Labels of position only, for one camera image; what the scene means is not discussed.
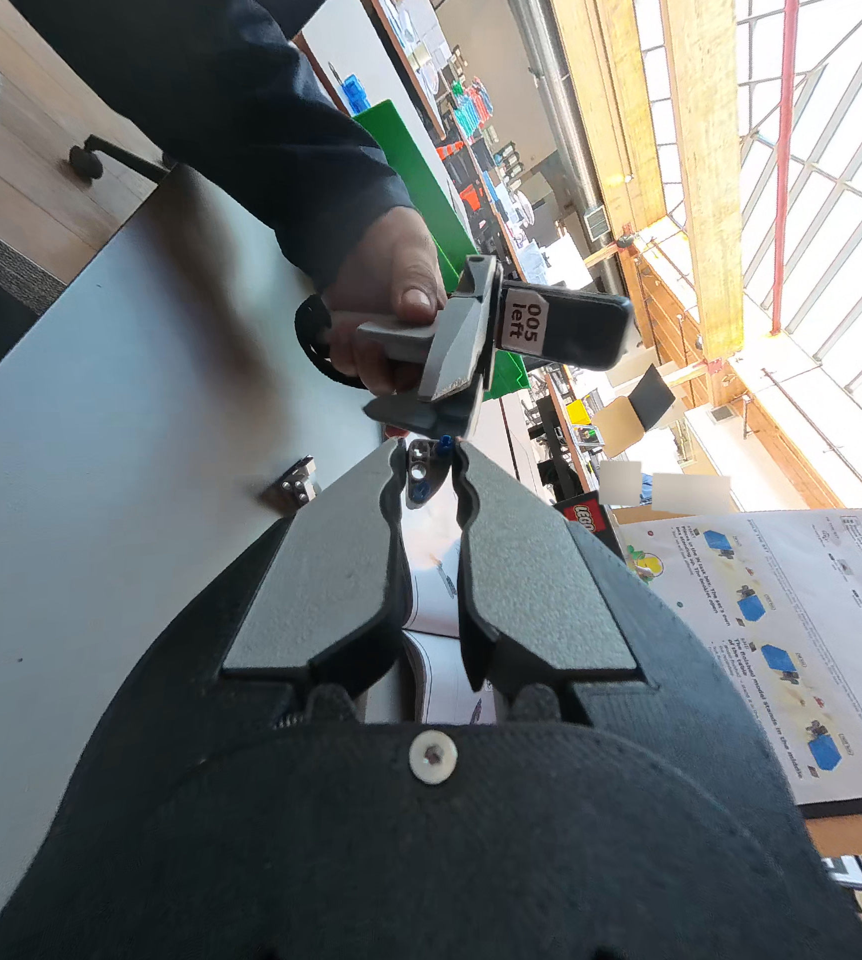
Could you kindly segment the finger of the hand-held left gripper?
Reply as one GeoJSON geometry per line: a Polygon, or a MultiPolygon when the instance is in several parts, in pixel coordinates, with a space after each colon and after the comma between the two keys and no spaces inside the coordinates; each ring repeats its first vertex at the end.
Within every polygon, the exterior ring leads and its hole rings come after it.
{"type": "Polygon", "coordinates": [[[417,388],[422,402],[441,401],[470,385],[484,347],[487,307],[478,296],[454,295],[436,323],[417,388]]]}
{"type": "Polygon", "coordinates": [[[424,401],[416,390],[373,398],[363,408],[373,421],[439,440],[466,438],[476,424],[478,391],[462,390],[436,401],[424,401]]]}

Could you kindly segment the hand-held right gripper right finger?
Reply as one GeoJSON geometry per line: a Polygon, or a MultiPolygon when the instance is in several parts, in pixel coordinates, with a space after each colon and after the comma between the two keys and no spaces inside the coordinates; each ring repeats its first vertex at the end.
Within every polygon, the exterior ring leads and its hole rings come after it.
{"type": "Polygon", "coordinates": [[[637,660],[564,516],[472,442],[452,471],[461,658],[473,690],[623,682],[637,660]]]}

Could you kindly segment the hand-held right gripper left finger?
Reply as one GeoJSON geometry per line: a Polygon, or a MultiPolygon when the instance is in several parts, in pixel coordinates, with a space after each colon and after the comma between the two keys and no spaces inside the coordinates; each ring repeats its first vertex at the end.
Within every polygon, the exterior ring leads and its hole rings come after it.
{"type": "Polygon", "coordinates": [[[400,531],[407,454],[386,440],[290,519],[224,658],[232,676],[357,698],[393,666],[410,577],[400,531]]]}

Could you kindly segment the grey lego beam blue pins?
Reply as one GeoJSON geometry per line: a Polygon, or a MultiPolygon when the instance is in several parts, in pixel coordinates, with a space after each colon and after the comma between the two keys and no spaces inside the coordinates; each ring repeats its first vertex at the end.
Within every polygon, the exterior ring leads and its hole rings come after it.
{"type": "Polygon", "coordinates": [[[448,479],[454,460],[455,440],[416,437],[407,447],[406,506],[416,511],[427,505],[448,479]]]}

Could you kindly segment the person's left forearm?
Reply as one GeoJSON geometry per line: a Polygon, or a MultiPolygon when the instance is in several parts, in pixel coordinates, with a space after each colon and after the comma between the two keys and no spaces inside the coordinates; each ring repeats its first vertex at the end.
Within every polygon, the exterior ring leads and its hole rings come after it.
{"type": "Polygon", "coordinates": [[[260,3],[13,6],[102,102],[274,230],[319,289],[378,219],[413,206],[260,3]]]}

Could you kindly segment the lego instruction booklet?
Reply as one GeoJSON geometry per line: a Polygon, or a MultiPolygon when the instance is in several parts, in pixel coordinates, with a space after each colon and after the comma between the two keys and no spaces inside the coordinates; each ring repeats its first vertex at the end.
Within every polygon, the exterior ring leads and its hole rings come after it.
{"type": "Polygon", "coordinates": [[[451,478],[419,507],[405,507],[401,534],[412,582],[404,624],[413,673],[414,717],[429,726],[493,725],[497,703],[486,680],[474,690],[461,655],[458,573],[461,527],[451,478]]]}

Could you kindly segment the person's left hand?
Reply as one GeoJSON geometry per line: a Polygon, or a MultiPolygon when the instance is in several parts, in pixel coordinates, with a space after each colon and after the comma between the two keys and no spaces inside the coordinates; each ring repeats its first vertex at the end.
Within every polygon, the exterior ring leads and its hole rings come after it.
{"type": "Polygon", "coordinates": [[[373,223],[322,298],[332,318],[329,350],[335,369],[360,379],[378,397],[412,390],[420,367],[390,360],[378,343],[361,337],[355,315],[394,316],[425,327],[445,306],[437,245],[420,214],[396,207],[373,223]]]}

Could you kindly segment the small grey connector piece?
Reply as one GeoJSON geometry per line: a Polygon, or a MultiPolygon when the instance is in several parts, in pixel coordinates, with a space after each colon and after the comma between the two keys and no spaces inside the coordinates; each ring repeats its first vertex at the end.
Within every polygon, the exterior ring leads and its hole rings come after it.
{"type": "Polygon", "coordinates": [[[259,503],[284,518],[290,517],[315,500],[320,492],[315,459],[313,456],[305,456],[262,488],[257,499],[259,503]]]}

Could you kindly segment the green plastic board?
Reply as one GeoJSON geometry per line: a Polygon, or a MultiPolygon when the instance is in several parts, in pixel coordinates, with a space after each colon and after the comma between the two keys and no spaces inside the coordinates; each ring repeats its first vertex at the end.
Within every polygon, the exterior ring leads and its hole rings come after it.
{"type": "Polygon", "coordinates": [[[477,253],[449,197],[414,143],[394,104],[379,102],[355,116],[376,141],[387,162],[407,187],[437,246],[437,261],[445,291],[453,293],[465,261],[477,253]]]}

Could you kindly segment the shelf of coloured bins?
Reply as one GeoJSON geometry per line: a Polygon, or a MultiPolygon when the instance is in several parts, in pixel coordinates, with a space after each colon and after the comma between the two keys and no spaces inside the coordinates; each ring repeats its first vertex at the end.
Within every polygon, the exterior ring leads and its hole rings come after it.
{"type": "Polygon", "coordinates": [[[437,108],[445,129],[437,153],[475,246],[504,255],[524,250],[532,242],[533,204],[522,192],[524,167],[515,144],[498,144],[485,86],[478,78],[455,79],[442,89],[437,108]]]}

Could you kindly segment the printed instruction sheet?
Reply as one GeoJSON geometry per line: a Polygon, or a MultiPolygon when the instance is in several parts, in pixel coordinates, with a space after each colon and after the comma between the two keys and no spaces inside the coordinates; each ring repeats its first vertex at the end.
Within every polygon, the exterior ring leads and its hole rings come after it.
{"type": "Polygon", "coordinates": [[[862,509],[648,519],[619,539],[743,696],[801,810],[862,814],[862,509]]]}

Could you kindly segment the red pipe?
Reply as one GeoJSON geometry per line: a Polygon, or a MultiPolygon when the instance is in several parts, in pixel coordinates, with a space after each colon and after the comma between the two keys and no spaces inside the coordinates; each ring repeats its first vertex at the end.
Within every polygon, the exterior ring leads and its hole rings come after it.
{"type": "Polygon", "coordinates": [[[783,295],[787,219],[789,214],[790,162],[795,126],[795,84],[797,65],[797,35],[799,1],[786,1],[783,14],[781,89],[779,101],[779,132],[774,147],[776,166],[776,197],[774,219],[773,302],[771,336],[782,331],[783,295]]]}

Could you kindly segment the tan cardboard piece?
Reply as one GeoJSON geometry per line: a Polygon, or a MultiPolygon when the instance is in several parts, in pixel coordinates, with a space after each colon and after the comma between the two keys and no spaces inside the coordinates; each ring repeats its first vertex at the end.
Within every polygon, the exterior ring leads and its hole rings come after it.
{"type": "Polygon", "coordinates": [[[805,826],[822,859],[862,857],[862,814],[806,819],[805,826]]]}

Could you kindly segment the black chair caster leg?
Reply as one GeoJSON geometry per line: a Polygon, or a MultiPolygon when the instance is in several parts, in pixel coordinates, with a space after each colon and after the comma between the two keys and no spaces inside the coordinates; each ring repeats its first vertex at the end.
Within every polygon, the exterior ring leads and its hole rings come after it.
{"type": "Polygon", "coordinates": [[[87,183],[97,181],[103,176],[104,165],[101,159],[111,159],[156,185],[160,184],[176,165],[176,161],[166,153],[162,154],[160,161],[153,162],[93,134],[82,144],[72,146],[67,155],[71,170],[87,183]]]}

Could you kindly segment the silver ventilation duct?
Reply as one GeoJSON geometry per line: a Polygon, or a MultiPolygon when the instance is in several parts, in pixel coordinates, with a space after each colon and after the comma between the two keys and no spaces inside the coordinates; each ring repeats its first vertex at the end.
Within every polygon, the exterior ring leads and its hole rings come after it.
{"type": "Polygon", "coordinates": [[[549,2],[509,1],[593,255],[614,241],[570,69],[549,2]]]}

